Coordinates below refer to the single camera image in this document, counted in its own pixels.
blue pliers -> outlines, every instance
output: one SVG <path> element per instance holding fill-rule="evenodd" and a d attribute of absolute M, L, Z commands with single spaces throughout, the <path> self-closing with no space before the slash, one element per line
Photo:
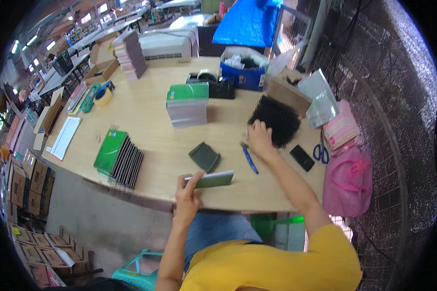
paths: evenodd
<path fill-rule="evenodd" d="M 247 151 L 247 149 L 249 148 L 249 146 L 245 143 L 240 143 L 241 147 L 243 148 L 243 152 L 246 155 L 246 159 L 248 160 L 249 165 L 251 166 L 251 169 L 256 173 L 259 174 L 259 172 L 256 169 L 256 166 L 254 166 L 254 163 L 251 160 L 251 156 L 249 155 L 249 152 Z"/>

black plastic basket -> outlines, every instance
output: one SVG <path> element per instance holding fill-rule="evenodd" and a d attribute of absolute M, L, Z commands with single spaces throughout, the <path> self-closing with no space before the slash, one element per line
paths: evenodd
<path fill-rule="evenodd" d="M 71 72 L 74 65 L 67 50 L 53 62 L 53 67 L 61 77 Z"/>

hand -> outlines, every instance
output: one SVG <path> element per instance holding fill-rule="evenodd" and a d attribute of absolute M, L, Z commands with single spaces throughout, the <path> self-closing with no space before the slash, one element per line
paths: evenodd
<path fill-rule="evenodd" d="M 248 126 L 249 148 L 260 159 L 268 162 L 278 150 L 272 144 L 272 128 L 266 128 L 266 123 L 256 119 Z"/>
<path fill-rule="evenodd" d="M 198 212 L 201 201 L 194 195 L 194 188 L 199 179 L 204 176 L 204 171 L 197 172 L 185 185 L 185 178 L 191 174 L 178 177 L 176 185 L 176 215 L 174 222 L 182 226 L 189 226 Z"/>

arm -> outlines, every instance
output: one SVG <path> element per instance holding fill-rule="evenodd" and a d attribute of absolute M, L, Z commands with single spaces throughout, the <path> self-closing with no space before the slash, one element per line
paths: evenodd
<path fill-rule="evenodd" d="M 279 155 L 272 144 L 272 129 L 263 121 L 256 120 L 248 127 L 249 148 L 270 168 L 288 196 L 304 217 L 308 235 L 320 227 L 332 224 L 309 184 Z"/>
<path fill-rule="evenodd" d="M 204 171 L 198 172 L 186 185 L 185 178 L 190 175 L 178 177 L 175 194 L 176 215 L 173 218 L 167 245 L 160 260 L 156 290 L 180 290 L 185 264 L 186 236 L 189 225 L 200 206 L 198 197 L 194 195 L 194 188 L 203 175 Z"/>

blue tarp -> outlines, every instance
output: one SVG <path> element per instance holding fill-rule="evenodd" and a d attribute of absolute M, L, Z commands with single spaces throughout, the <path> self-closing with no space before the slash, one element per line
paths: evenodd
<path fill-rule="evenodd" d="M 238 0 L 217 27 L 212 43 L 269 48 L 283 0 Z"/>

